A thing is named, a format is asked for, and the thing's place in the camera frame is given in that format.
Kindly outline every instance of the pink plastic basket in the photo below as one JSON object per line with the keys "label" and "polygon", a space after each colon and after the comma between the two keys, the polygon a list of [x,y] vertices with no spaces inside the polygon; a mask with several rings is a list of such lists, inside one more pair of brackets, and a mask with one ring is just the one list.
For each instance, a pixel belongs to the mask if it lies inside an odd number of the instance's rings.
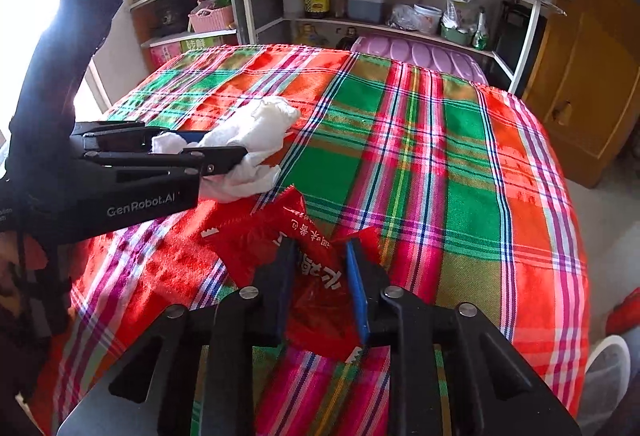
{"label": "pink plastic basket", "polygon": [[200,9],[196,14],[189,14],[189,22],[194,32],[227,30],[234,22],[234,12],[231,5],[221,9]]}

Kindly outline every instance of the tile floor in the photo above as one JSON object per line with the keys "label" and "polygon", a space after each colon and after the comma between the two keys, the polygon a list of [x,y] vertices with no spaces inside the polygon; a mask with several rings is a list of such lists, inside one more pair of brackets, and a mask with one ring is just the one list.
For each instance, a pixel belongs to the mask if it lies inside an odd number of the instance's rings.
{"label": "tile floor", "polygon": [[609,311],[640,286],[640,178],[616,162],[595,189],[567,185],[588,257],[595,342]]}

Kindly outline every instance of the crumpled white towel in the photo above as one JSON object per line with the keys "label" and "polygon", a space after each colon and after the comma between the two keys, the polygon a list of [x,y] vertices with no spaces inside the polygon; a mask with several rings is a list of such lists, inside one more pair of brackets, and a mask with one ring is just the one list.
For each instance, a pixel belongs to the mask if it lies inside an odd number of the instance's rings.
{"label": "crumpled white towel", "polygon": [[151,152],[176,155],[185,147],[196,145],[242,145],[248,153],[235,168],[228,174],[205,176],[200,182],[201,197],[228,203],[273,189],[280,166],[260,163],[282,149],[287,130],[299,117],[300,111],[285,98],[263,97],[239,108],[199,143],[187,145],[177,133],[162,133],[151,139]]}

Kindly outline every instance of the metal screw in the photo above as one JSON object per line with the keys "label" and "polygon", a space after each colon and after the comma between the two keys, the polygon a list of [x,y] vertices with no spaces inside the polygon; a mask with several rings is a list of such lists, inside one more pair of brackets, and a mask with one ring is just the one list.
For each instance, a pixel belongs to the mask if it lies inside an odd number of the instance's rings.
{"label": "metal screw", "polygon": [[404,290],[399,286],[391,285],[385,288],[385,295],[390,299],[398,299],[403,293]]}
{"label": "metal screw", "polygon": [[258,297],[258,289],[255,286],[245,286],[240,290],[240,297],[243,299],[253,299]]}
{"label": "metal screw", "polygon": [[460,315],[464,315],[465,317],[475,317],[476,313],[478,313],[478,308],[470,302],[463,302],[458,306],[458,311]]}
{"label": "metal screw", "polygon": [[184,312],[187,311],[182,304],[172,304],[171,306],[167,306],[164,309],[164,315],[169,317],[170,319],[177,319],[178,317],[182,317]]}

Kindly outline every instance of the checkered fabric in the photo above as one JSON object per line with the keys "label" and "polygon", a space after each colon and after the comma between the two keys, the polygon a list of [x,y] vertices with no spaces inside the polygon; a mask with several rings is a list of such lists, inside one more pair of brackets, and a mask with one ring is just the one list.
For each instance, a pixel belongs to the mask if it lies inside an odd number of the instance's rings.
{"label": "checkered fabric", "polygon": [[[225,46],[169,61],[109,118],[210,129],[273,94],[302,112],[268,161],[282,167],[273,191],[202,201],[80,247],[74,321],[53,341],[31,403],[46,433],[168,304],[210,305],[234,289],[200,232],[227,207],[256,210],[292,184],[327,237],[377,228],[396,285],[443,306],[478,305],[575,413],[588,353],[585,259],[558,162],[525,105],[363,54]],[[384,434],[388,367],[386,348],[354,364],[257,348],[257,433]]]}

